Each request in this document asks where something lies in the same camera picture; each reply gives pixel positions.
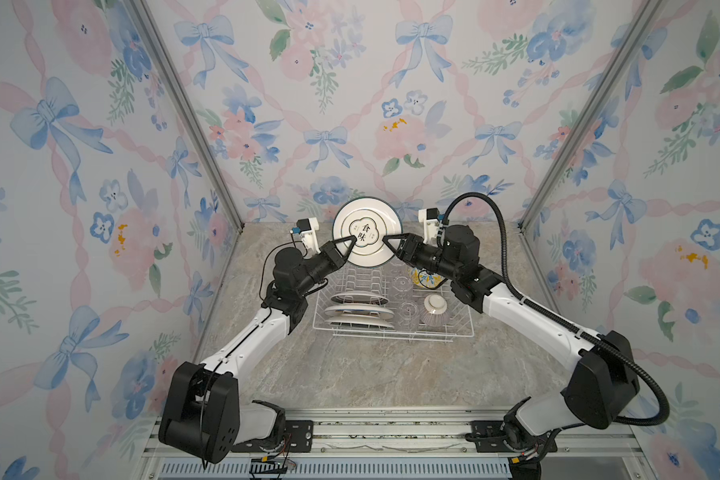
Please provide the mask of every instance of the white wire dish rack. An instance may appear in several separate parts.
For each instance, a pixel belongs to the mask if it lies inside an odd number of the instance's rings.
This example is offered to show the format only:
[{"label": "white wire dish rack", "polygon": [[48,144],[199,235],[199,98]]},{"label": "white wire dish rack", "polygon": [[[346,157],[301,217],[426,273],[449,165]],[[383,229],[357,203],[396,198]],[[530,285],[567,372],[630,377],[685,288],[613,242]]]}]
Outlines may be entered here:
[{"label": "white wire dish rack", "polygon": [[[423,340],[428,342],[452,342],[456,337],[473,337],[472,314],[469,307],[456,299],[449,286],[443,284],[436,290],[416,285],[416,271],[402,262],[387,262],[376,268],[361,268],[347,264],[329,277],[326,288],[317,292],[315,316],[312,328],[333,332],[335,336],[359,336],[390,340]],[[400,276],[413,279],[408,292],[400,292],[392,283]],[[389,299],[384,308],[392,310],[390,322],[394,329],[378,326],[336,325],[336,320],[325,314],[326,308],[337,305],[331,301],[336,293],[359,290],[383,295]],[[449,319],[443,326],[428,326],[422,322],[424,298],[430,293],[442,295],[448,302]]]}]

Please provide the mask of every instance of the dish rack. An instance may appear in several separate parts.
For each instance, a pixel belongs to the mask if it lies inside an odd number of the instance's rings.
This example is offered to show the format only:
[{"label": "dish rack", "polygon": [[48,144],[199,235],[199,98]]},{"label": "dish rack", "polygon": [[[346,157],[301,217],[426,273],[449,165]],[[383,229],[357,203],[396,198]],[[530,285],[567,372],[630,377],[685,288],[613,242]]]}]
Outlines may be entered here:
[{"label": "dish rack", "polygon": [[[334,336],[359,336],[390,340],[421,340],[426,342],[452,342],[457,337],[473,337],[474,326],[469,307],[460,302],[451,292],[450,287],[443,284],[436,290],[417,285],[417,271],[402,262],[392,261],[376,268],[361,268],[350,264],[329,277],[326,288],[316,293],[317,301],[312,328],[333,332]],[[398,276],[412,279],[413,287],[406,294],[393,291],[392,281]],[[360,290],[384,295],[389,303],[384,305],[394,312],[394,317],[387,320],[394,330],[377,326],[331,325],[332,318],[324,312],[326,308],[337,303],[331,301],[336,293]],[[430,293],[442,295],[448,302],[451,318],[444,326],[428,326],[422,323],[424,314],[424,298]],[[405,318],[402,306],[413,303],[418,312],[412,318]]]}]

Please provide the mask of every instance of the wallpaper panel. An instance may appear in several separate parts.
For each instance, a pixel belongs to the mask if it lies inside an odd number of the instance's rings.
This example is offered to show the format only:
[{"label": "wallpaper panel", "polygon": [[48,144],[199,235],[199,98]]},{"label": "wallpaper panel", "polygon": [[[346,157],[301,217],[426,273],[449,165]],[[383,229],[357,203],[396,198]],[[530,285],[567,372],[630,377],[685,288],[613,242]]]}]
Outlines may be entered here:
[{"label": "wallpaper panel", "polygon": [[529,236],[562,313],[670,398],[635,429],[659,478],[720,479],[720,1],[667,3]]},{"label": "wallpaper panel", "polygon": [[[244,221],[401,216],[460,193],[519,218],[639,2],[149,0]],[[466,200],[461,219],[490,219]]]},{"label": "wallpaper panel", "polygon": [[235,234],[119,2],[0,2],[0,478],[127,478]]}]

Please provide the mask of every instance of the round white plate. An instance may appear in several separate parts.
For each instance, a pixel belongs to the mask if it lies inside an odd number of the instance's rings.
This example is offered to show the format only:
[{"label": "round white plate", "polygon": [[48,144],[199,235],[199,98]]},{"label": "round white plate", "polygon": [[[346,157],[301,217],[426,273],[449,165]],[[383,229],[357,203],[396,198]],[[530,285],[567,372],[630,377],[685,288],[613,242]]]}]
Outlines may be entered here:
[{"label": "round white plate", "polygon": [[371,303],[373,305],[389,303],[389,299],[384,295],[373,292],[361,292],[360,290],[334,293],[331,300],[336,303]]},{"label": "round white plate", "polygon": [[[333,221],[333,238],[355,235],[358,238],[349,255],[349,263],[372,268],[388,262],[394,256],[382,239],[384,235],[402,233],[402,223],[397,212],[388,203],[374,197],[360,197],[347,202]],[[391,242],[394,246],[400,240]],[[349,242],[337,245],[344,254]]]},{"label": "round white plate", "polygon": [[369,305],[367,303],[343,303],[341,305],[331,305],[325,311],[327,316],[343,315],[345,313],[353,315],[371,315],[376,314],[378,318],[389,320],[394,317],[394,312],[383,306]]},{"label": "round white plate", "polygon": [[331,318],[331,325],[345,326],[378,326],[383,329],[394,329],[394,325],[379,318],[368,315],[339,315]]}]

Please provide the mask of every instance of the white flower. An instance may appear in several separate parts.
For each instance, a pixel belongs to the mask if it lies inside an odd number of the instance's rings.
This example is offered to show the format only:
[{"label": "white flower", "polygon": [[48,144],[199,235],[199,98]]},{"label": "white flower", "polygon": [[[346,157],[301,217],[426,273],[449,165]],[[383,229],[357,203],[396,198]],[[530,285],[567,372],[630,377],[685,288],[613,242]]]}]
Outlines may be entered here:
[{"label": "white flower", "polygon": [[409,91],[405,95],[405,103],[403,108],[410,110],[414,115],[421,115],[424,112],[424,104],[427,102],[427,95],[421,90]]},{"label": "white flower", "polygon": [[117,180],[105,180],[99,190],[99,198],[106,202],[106,209],[111,213],[124,210],[128,206],[128,197],[120,191],[120,182]]}]

